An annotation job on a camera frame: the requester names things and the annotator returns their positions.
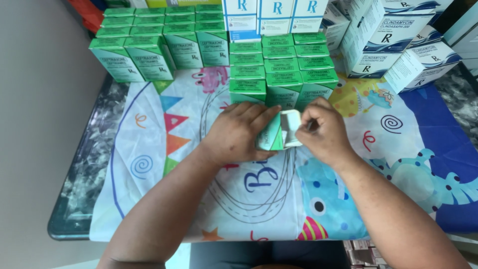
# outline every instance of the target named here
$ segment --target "finger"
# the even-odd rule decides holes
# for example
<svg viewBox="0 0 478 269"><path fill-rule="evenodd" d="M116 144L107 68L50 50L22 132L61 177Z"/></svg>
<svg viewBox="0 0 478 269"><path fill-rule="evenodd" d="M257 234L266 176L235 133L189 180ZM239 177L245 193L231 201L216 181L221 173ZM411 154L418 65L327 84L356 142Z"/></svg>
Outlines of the finger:
<svg viewBox="0 0 478 269"><path fill-rule="evenodd" d="M332 107L332 104L331 104L329 101L327 101L327 99L325 99L325 98L322 97L322 96L319 96L319 97L315 98L315 99L314 99L312 102L310 102L310 103L311 103L311 104L317 104L317 105L319 105L319 106L323 106L323 107L329 108L329 109L333 108L333 107Z"/></svg>
<svg viewBox="0 0 478 269"><path fill-rule="evenodd" d="M315 135L314 133L307 130L305 125L301 125L297 131L295 131L295 137L302 143L304 146L311 145Z"/></svg>
<svg viewBox="0 0 478 269"><path fill-rule="evenodd" d="M248 123L251 123L267 109L268 107L265 105L254 104L253 106L249 107L249 109L247 109L246 112L241 115L241 117L245 118Z"/></svg>
<svg viewBox="0 0 478 269"><path fill-rule="evenodd" d="M254 104L249 101L244 101L240 103L233 111L231 111L231 113L237 116L242 115L244 112L247 111L247 109L249 109L249 107L253 105Z"/></svg>
<svg viewBox="0 0 478 269"><path fill-rule="evenodd" d="M256 151L256 157L254 158L254 160L256 161L263 161L263 160L267 160L269 159L270 157L272 156L275 156L279 154L279 152L277 152L276 150L258 150Z"/></svg>
<svg viewBox="0 0 478 269"><path fill-rule="evenodd" d="M329 115L330 111L327 108L310 103L302 113L301 123L307 125L310 121L316 120L319 125L322 125Z"/></svg>
<svg viewBox="0 0 478 269"><path fill-rule="evenodd" d="M268 108L266 111L262 112L257 118L252 121L250 124L252 130L255 134L258 134L264 127L281 111L281 106L276 105L271 108Z"/></svg>
<svg viewBox="0 0 478 269"><path fill-rule="evenodd" d="M235 103L235 104L231 104L230 106L227 106L223 112L229 112L229 111L232 111L234 110L239 104L238 103Z"/></svg>

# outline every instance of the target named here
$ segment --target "triangle flag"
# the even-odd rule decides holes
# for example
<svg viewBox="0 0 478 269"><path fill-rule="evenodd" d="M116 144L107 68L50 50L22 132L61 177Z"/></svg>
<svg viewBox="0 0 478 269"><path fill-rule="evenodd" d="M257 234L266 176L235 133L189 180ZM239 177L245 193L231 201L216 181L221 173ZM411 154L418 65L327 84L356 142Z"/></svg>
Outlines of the triangle flag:
<svg viewBox="0 0 478 269"><path fill-rule="evenodd" d="M163 170L163 178L173 170L176 165L178 165L179 162L176 160L173 160L169 157L166 156L166 161L164 162L164 170Z"/></svg>
<svg viewBox="0 0 478 269"><path fill-rule="evenodd" d="M161 106L163 107L163 111L166 112L172 106L174 106L177 102L179 102L182 97L175 97L175 96L159 96L159 100L161 100Z"/></svg>
<svg viewBox="0 0 478 269"><path fill-rule="evenodd" d="M152 84L156 89L156 92L161 94L167 87L169 87L169 85L171 85L172 82L173 80L157 80L153 81Z"/></svg>
<svg viewBox="0 0 478 269"><path fill-rule="evenodd" d="M164 123L166 124L166 132L169 133L176 126L180 125L181 123L183 123L188 118L189 117L164 113Z"/></svg>
<svg viewBox="0 0 478 269"><path fill-rule="evenodd" d="M191 141L191 139L178 137L172 134L166 134L166 156L186 145L186 143L189 141Z"/></svg>

